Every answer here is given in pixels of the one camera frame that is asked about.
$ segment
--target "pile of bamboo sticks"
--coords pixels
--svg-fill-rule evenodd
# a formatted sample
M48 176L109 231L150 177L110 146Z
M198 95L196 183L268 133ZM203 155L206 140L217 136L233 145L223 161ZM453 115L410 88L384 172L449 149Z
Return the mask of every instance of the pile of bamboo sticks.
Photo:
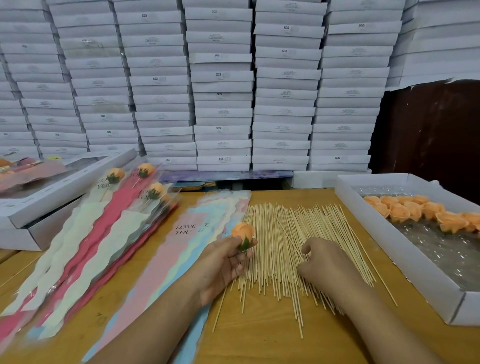
M324 309L328 307L334 314L336 311L343 314L341 309L328 296L318 291L297 274L297 265L309 259L300 250L310 237L320 237L338 242L350 257L364 281L371 286L376 281L360 252L359 245L377 274L378 271L338 205L322 207L317 205L314 208L306 209L301 206L285 208L281 205L257 204L248 207L243 221L255 227L255 237L258 244L252 248L253 257L246 262L244 273L237 280L242 313L245 309L246 291L253 289L256 283L260 294L263 292L265 295L266 288L271 285L277 300L280 301L282 298L292 299L293 312L295 319L298 321L302 338L303 317L300 295L312 296L315 305L318 306L318 301L321 301ZM225 292L213 331L220 314Z

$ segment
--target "person's right forearm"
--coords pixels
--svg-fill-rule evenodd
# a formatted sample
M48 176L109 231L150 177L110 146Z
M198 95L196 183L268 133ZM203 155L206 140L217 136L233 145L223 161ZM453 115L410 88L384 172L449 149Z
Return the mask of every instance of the person's right forearm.
M371 287L365 286L356 292L355 299L343 303L342 308L376 364L443 363L390 311Z

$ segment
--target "wooden table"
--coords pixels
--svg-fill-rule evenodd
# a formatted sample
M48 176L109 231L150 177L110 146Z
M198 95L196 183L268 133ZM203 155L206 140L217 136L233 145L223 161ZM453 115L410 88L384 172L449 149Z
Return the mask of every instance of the wooden table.
M101 336L105 325L122 305L149 259L172 228L177 217L195 204L202 193L182 194L180 208L159 228L131 261L125 264L61 332L39 345L25 346L22 334L0 357L2 364L77 364ZM251 204L272 202L293 207L301 204L338 203L333 190L289 190L252 192ZM433 350L449 363L480 363L480 328L447 326L417 290L378 247L365 229L347 211L352 228L361 239L377 269L398 302L395 307L385 288L376 283L382 299ZM32 262L39 253L20 252L0 264L0 285ZM0 288L0 310L12 301L15 291L33 270L23 270ZM346 317L334 316L312 299L301 297L304 320L300 339L292 302L280 302L273 292L259 295L247 292L245 313L241 313L240 295L234 288L227 292L215 333L213 321L218 309L216 301L201 338L197 364L216 363L367 363L371 362L354 327Z

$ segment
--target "person's right hand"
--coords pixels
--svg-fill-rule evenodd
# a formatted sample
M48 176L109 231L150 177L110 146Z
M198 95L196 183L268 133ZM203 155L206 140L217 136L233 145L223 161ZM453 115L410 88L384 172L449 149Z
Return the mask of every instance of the person's right hand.
M309 238L303 245L303 254L312 253L308 262L299 264L300 276L330 296L340 307L347 309L359 293L368 292L357 268L336 242Z

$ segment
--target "person's left forearm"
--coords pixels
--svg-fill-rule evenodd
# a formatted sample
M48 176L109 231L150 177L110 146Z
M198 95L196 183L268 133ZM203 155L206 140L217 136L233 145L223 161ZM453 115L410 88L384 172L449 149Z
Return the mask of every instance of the person's left forearm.
M166 363L201 308L188 274L174 282L89 363Z

